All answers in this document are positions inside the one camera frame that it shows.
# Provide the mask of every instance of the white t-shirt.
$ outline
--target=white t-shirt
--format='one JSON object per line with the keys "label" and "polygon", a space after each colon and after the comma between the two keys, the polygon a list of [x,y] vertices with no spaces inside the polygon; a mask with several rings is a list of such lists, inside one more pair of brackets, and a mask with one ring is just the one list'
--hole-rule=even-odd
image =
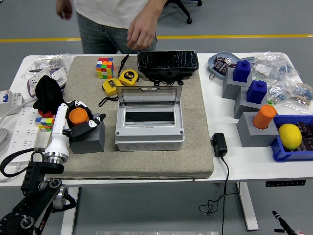
{"label": "white t-shirt", "polygon": [[115,28],[129,28],[148,0],[74,0],[76,11],[88,19]]}

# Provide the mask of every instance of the clear plastic lid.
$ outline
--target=clear plastic lid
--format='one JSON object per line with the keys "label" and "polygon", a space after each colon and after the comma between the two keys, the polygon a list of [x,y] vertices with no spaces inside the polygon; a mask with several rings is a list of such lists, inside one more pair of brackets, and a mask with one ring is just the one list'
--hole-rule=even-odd
{"label": "clear plastic lid", "polygon": [[179,104],[182,86],[116,87],[120,105]]}

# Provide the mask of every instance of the orange cup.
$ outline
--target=orange cup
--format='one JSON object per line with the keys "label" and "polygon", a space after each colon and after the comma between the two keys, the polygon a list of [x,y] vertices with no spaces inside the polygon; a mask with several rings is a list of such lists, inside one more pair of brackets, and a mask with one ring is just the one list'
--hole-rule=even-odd
{"label": "orange cup", "polygon": [[273,120],[276,114],[277,111],[273,106],[265,104],[260,108],[256,116],[254,117],[253,125],[256,128],[264,130],[268,127],[269,123]]}
{"label": "orange cup", "polygon": [[69,113],[69,120],[73,126],[77,126],[85,121],[89,121],[89,117],[85,109],[76,108]]}

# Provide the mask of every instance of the jeans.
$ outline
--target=jeans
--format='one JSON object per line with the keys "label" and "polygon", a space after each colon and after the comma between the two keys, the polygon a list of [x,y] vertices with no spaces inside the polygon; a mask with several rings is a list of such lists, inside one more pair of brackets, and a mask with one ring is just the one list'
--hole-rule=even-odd
{"label": "jeans", "polygon": [[136,54],[140,51],[154,51],[156,48],[157,37],[149,48],[132,50],[127,47],[127,29],[101,25],[76,13],[84,54],[116,54],[118,51],[122,54]]}

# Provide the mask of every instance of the gray felt mat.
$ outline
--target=gray felt mat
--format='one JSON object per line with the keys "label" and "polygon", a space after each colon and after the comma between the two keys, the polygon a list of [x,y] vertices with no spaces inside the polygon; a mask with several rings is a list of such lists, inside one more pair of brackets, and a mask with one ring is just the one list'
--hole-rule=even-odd
{"label": "gray felt mat", "polygon": [[[124,56],[112,56],[117,71]],[[201,179],[213,173],[213,153],[198,71],[184,80],[181,103],[185,141],[179,151],[120,152],[114,143],[118,102],[98,103],[106,96],[104,79],[97,78],[99,56],[75,57],[65,89],[65,101],[80,100],[93,113],[105,113],[105,151],[73,154],[64,164],[62,179]],[[137,57],[130,56],[123,69],[137,71]],[[153,86],[139,73],[138,86]]]}

